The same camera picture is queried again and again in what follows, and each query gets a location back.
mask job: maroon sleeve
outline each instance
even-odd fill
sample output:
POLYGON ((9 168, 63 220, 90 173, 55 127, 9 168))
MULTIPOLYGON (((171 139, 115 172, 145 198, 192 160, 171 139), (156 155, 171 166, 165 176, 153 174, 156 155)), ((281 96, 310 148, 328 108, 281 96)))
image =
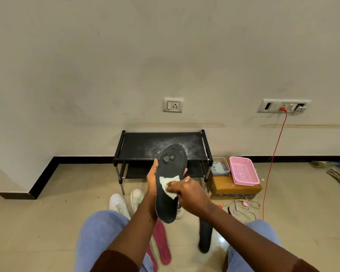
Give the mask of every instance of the maroon sleeve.
POLYGON ((113 250, 104 251, 96 260, 90 272, 139 272, 136 263, 128 256, 113 250))
POLYGON ((292 269, 292 272, 319 272, 315 267, 299 259, 292 269))

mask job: cardboard box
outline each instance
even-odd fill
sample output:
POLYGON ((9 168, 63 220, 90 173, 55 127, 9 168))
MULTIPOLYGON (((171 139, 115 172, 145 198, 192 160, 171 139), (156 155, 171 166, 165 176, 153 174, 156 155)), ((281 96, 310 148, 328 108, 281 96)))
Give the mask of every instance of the cardboard box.
POLYGON ((253 199, 262 190, 262 186, 260 184, 254 186, 236 185, 231 174, 213 176, 210 173, 207 190, 210 199, 240 199, 245 197, 253 199))

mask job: white cloth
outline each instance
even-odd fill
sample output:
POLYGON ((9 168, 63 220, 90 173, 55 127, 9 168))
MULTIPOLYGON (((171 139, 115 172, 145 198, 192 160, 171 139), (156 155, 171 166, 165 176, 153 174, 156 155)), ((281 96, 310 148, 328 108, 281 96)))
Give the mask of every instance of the white cloth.
POLYGON ((178 196, 177 193, 170 193, 166 190, 166 188, 168 187, 168 183, 172 182, 172 181, 180 181, 179 176, 177 175, 176 177, 159 177, 162 189, 164 190, 164 192, 171 197, 172 199, 176 198, 178 196))

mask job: floor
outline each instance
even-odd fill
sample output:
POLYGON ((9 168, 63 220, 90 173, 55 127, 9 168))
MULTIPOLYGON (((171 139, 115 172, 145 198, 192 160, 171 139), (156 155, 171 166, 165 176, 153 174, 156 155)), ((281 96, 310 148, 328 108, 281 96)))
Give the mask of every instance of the floor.
MULTIPOLYGON (((256 164, 256 168, 260 179, 267 177, 269 164, 256 164)), ((124 183, 127 202, 136 187, 146 190, 147 184, 140 179, 124 183)), ((0 197, 0 271, 73 270, 83 221, 93 212, 108 209, 113 193, 121 193, 113 166, 78 164, 60 165, 36 201, 0 197)), ((264 189, 255 200, 262 203, 263 197, 264 189)), ((232 201, 216 202, 230 205, 232 201)), ((261 218, 261 210, 254 212, 261 218)), ((274 164, 265 220, 287 250, 320 271, 340 272, 340 184, 325 169, 306 163, 274 164)), ((221 271, 228 244, 213 231, 210 251, 200 253, 198 218, 185 212, 165 229, 172 254, 169 265, 161 264, 151 241, 159 271, 221 271)))

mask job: white wall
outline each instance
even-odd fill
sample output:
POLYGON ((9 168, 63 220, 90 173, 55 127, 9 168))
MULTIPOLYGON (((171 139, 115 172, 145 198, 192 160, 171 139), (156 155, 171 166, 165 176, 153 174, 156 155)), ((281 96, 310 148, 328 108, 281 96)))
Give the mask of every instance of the white wall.
POLYGON ((0 0, 0 95, 0 147, 21 133, 0 169, 26 188, 53 155, 114 155, 123 129, 271 155, 284 115, 263 98, 313 101, 278 155, 340 155, 340 0, 0 0))

